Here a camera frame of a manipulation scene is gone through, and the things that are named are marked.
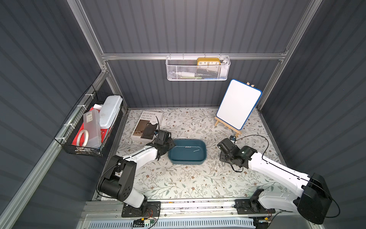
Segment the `teal plastic storage tray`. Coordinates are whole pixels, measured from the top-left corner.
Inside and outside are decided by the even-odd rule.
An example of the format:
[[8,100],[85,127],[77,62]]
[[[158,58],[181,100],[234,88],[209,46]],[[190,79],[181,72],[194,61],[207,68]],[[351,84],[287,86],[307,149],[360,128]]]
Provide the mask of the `teal plastic storage tray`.
[[202,165],[207,159],[207,148],[199,139],[174,139],[175,147],[168,152],[168,158],[176,165]]

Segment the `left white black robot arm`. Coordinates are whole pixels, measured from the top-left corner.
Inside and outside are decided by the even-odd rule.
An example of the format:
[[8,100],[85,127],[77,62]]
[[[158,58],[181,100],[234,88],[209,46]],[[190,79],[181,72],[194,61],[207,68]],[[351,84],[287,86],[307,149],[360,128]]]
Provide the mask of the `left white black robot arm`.
[[130,207],[142,208],[147,198],[133,187],[137,169],[151,161],[159,160],[175,147],[170,132],[158,130],[155,135],[156,138],[152,142],[131,155],[113,156],[108,162],[106,171],[98,180],[96,191]]

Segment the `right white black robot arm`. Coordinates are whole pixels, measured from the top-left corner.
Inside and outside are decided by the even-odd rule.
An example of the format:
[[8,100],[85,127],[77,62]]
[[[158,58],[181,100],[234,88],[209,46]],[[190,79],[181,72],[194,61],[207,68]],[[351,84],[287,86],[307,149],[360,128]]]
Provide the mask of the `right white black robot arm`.
[[276,210],[300,214],[311,223],[321,225],[334,202],[325,179],[314,173],[308,175],[283,166],[249,146],[239,148],[235,136],[218,143],[220,161],[230,166],[260,172],[287,188],[288,192],[257,189],[244,203],[236,202],[239,214],[245,210],[254,214],[271,214]]

